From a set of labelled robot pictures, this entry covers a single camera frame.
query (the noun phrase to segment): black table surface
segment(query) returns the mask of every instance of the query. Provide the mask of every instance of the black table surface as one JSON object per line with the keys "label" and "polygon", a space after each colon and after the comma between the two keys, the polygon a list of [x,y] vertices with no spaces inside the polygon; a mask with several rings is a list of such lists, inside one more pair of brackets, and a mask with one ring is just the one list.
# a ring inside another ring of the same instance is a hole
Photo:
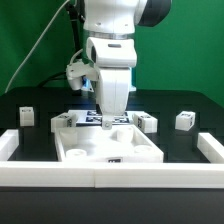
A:
{"label": "black table surface", "polygon": [[[19,125],[19,107],[32,106],[35,126]],[[0,130],[19,129],[20,146],[10,158],[16,161],[57,161],[51,118],[68,110],[94,110],[91,94],[61,88],[16,88],[0,97]],[[224,108],[205,95],[191,91],[137,91],[131,93],[127,110],[145,111],[158,119],[158,131],[146,134],[163,152],[164,162],[204,163],[197,148],[199,132],[209,132],[224,143]],[[182,111],[196,113],[189,131],[175,129]]]}
{"label": "black table surface", "polygon": [[[21,128],[19,107],[32,106],[35,126]],[[0,134],[19,129],[13,161],[57,161],[50,119],[68,110],[94,110],[92,94],[63,88],[16,88],[0,97]],[[164,162],[208,163],[197,149],[199,132],[224,144],[224,108],[191,91],[137,91],[127,110],[158,119],[146,134],[163,152]],[[190,131],[175,130],[182,111],[196,112]],[[203,223],[224,220],[223,189],[95,189],[0,187],[2,223]]]}

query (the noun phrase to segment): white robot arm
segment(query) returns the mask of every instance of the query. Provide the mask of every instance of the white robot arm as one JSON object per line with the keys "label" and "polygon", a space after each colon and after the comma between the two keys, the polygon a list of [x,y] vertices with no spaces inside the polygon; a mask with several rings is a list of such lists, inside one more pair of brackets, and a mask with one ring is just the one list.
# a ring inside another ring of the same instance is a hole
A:
{"label": "white robot arm", "polygon": [[[131,38],[135,25],[158,24],[168,14],[171,0],[81,0],[80,4],[85,8],[84,32],[88,38],[84,53],[90,64],[79,62],[82,72],[76,77],[87,75],[96,81],[96,103],[102,113],[102,128],[111,129],[114,116],[125,112],[131,68],[137,63]],[[77,65],[68,66],[70,83],[74,77],[71,71],[75,69],[72,66]]]}

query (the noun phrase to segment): white tray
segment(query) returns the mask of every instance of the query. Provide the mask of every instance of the white tray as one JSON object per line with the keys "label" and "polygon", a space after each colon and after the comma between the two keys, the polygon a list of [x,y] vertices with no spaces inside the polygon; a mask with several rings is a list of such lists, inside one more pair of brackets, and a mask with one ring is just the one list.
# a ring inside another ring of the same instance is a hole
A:
{"label": "white tray", "polygon": [[[133,129],[133,139],[118,141],[117,132],[127,128]],[[55,144],[61,162],[163,162],[163,152],[134,125],[114,125],[106,131],[101,127],[60,128],[55,132]],[[149,150],[139,150],[145,146]],[[66,156],[70,150],[80,150],[83,155]]]}

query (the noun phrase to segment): green backdrop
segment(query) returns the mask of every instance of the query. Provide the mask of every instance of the green backdrop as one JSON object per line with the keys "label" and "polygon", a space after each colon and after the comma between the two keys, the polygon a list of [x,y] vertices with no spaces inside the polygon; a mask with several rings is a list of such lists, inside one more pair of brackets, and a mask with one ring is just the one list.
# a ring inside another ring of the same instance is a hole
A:
{"label": "green backdrop", "polygon": [[[0,1],[0,94],[62,3]],[[137,88],[199,91],[224,106],[223,9],[223,0],[173,0],[172,10],[161,24],[154,28],[136,27]],[[35,86],[64,71],[74,52],[72,30],[64,10],[13,87]]]}

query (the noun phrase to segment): white cube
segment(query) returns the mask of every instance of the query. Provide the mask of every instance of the white cube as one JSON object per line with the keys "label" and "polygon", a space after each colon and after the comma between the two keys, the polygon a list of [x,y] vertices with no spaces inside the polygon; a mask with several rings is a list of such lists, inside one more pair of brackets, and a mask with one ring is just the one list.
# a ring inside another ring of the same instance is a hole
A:
{"label": "white cube", "polygon": [[191,111],[182,111],[176,116],[175,129],[189,131],[195,123],[195,113]]}
{"label": "white cube", "polygon": [[20,126],[34,126],[33,107],[20,107]]}
{"label": "white cube", "polygon": [[51,119],[51,132],[55,132],[56,128],[74,127],[76,126],[76,115],[63,113]]}
{"label": "white cube", "polygon": [[145,112],[134,113],[133,122],[144,133],[157,132],[158,120]]}

